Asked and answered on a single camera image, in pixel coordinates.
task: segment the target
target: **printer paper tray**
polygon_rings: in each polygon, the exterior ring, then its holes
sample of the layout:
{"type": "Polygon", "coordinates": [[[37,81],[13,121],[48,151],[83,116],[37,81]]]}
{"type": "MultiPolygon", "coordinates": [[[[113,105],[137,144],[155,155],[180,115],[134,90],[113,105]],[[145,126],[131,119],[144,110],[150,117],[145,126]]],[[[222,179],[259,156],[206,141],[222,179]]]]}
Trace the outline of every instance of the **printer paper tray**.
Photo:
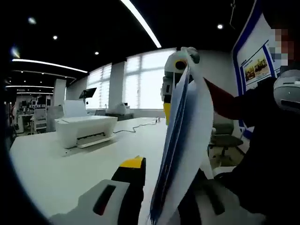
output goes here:
{"type": "Polygon", "coordinates": [[[114,135],[112,135],[110,137],[103,136],[102,138],[101,137],[88,137],[88,138],[77,140],[77,147],[83,149],[83,148],[86,148],[86,147],[89,147],[89,146],[92,146],[95,144],[107,142],[113,138],[114,138],[114,135]]]}

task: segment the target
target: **black ceiling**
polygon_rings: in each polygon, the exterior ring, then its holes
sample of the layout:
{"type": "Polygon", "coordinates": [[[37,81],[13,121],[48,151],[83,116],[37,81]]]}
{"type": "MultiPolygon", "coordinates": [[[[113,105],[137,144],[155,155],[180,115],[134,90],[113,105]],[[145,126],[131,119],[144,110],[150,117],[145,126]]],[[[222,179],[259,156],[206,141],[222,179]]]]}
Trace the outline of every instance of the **black ceiling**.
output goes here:
{"type": "MultiPolygon", "coordinates": [[[[236,0],[229,25],[233,0],[131,0],[144,17],[162,48],[193,46],[197,49],[232,50],[250,14],[254,0],[236,0]],[[218,30],[217,25],[224,25],[218,30]]],[[[7,19],[9,49],[18,48],[21,59],[39,60],[73,67],[88,72],[110,62],[156,50],[156,46],[120,0],[95,1],[76,5],[57,2],[14,4],[7,19]],[[37,24],[29,24],[28,18],[37,24]]],[[[6,75],[12,85],[45,86],[58,77],[50,73],[79,79],[87,74],[34,63],[10,62],[6,75]]],[[[70,84],[73,79],[66,78],[70,84]]]]}

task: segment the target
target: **poster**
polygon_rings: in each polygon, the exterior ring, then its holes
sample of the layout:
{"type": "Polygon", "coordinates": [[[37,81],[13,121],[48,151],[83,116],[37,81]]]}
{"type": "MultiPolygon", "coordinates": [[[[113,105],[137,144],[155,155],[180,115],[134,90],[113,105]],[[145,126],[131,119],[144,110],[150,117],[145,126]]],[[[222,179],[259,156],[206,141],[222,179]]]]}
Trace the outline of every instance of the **poster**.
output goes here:
{"type": "Polygon", "coordinates": [[[245,63],[243,71],[246,86],[271,74],[266,55],[262,48],[245,63]]]}

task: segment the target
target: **floor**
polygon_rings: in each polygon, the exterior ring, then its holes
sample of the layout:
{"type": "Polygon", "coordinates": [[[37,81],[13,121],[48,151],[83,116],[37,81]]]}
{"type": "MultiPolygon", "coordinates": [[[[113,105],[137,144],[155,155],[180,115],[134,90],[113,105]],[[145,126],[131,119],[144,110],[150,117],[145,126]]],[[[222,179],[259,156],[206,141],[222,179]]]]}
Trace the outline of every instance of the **floor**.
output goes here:
{"type": "Polygon", "coordinates": [[[220,166],[220,164],[222,164],[222,166],[235,166],[238,165],[242,159],[243,159],[243,155],[236,149],[236,148],[229,148],[226,152],[225,152],[225,159],[220,159],[219,157],[214,157],[215,155],[221,155],[223,148],[220,147],[214,147],[212,149],[210,149],[209,153],[210,153],[210,164],[212,169],[220,166]]]}

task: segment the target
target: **white column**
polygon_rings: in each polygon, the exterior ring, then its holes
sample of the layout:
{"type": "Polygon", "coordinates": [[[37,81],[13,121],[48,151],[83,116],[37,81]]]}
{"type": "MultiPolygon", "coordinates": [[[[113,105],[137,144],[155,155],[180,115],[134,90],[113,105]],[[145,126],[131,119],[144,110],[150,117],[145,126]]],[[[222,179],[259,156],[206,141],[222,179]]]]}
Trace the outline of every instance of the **white column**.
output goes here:
{"type": "Polygon", "coordinates": [[[53,106],[62,105],[65,102],[66,80],[56,79],[54,84],[53,106]]]}
{"type": "Polygon", "coordinates": [[[109,83],[109,108],[114,108],[122,102],[123,78],[125,62],[112,65],[111,78],[109,83]]]}

